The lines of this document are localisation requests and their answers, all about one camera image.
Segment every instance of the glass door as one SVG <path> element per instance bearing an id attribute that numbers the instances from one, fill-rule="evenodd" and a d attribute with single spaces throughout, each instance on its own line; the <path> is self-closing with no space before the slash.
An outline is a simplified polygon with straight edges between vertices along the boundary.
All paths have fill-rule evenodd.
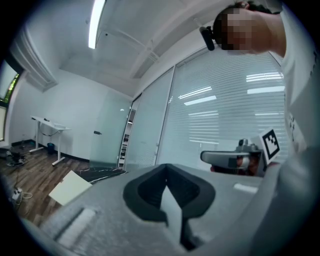
<path id="1" fill-rule="evenodd" d="M 109 92 L 98 116 L 91 144 L 90 167 L 116 168 L 132 102 Z"/>
<path id="2" fill-rule="evenodd" d="M 125 171 L 155 165 L 172 78 L 173 68 L 143 91 L 128 141 Z"/>

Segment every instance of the blue bin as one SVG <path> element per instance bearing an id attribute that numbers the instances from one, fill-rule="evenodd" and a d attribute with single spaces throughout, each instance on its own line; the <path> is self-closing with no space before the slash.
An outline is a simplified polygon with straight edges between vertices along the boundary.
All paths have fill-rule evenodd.
<path id="1" fill-rule="evenodd" d="M 55 144 L 48 143 L 47 144 L 48 154 L 52 155 L 55 152 Z"/>

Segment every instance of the window blinds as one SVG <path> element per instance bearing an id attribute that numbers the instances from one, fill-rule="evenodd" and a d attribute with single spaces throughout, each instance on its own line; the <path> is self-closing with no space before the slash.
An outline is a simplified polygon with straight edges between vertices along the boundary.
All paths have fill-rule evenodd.
<path id="1" fill-rule="evenodd" d="M 269 53 L 234 56 L 217 48 L 185 60 L 174 72 L 156 163 L 209 170 L 202 151 L 234 151 L 240 139 L 268 127 L 284 160 L 284 89 L 281 67 Z"/>

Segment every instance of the black hair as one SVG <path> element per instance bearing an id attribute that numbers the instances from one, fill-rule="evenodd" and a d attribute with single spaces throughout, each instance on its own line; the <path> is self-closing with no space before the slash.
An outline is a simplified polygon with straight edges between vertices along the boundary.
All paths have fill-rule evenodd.
<path id="1" fill-rule="evenodd" d="M 268 8 L 265 8 L 262 4 L 256 5 L 254 1 L 248 1 L 249 4 L 248 10 L 250 11 L 256 11 L 261 12 L 265 14 L 279 14 L 280 12 L 274 12 L 272 13 Z M 228 13 L 233 13 L 233 9 L 240 9 L 242 8 L 243 2 L 236 2 L 235 4 L 229 5 L 227 8 L 222 10 L 215 18 L 212 30 L 213 30 L 213 36 L 212 38 L 216 41 L 218 45 L 221 45 L 221 48 L 223 50 L 233 50 L 233 45 L 228 44 L 227 40 L 227 34 L 225 31 L 222 31 L 223 27 L 223 15 L 227 15 Z"/>

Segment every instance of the wooden floor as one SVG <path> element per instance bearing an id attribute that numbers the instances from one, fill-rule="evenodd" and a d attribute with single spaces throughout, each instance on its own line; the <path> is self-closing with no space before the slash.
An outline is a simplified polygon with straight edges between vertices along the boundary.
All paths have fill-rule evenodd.
<path id="1" fill-rule="evenodd" d="M 53 167 L 52 163 L 57 160 L 56 154 L 48 155 L 45 149 L 30 154 L 30 149 L 32 147 L 29 145 L 23 149 L 23 152 L 27 152 L 27 163 L 23 166 L 7 166 L 6 161 L 0 159 L 0 172 L 9 178 L 12 185 L 17 182 L 16 187 L 33 194 L 32 198 L 24 199 L 16 208 L 20 217 L 39 226 L 61 207 L 48 196 L 49 193 L 69 171 L 87 169 L 89 163 L 66 158 Z"/>

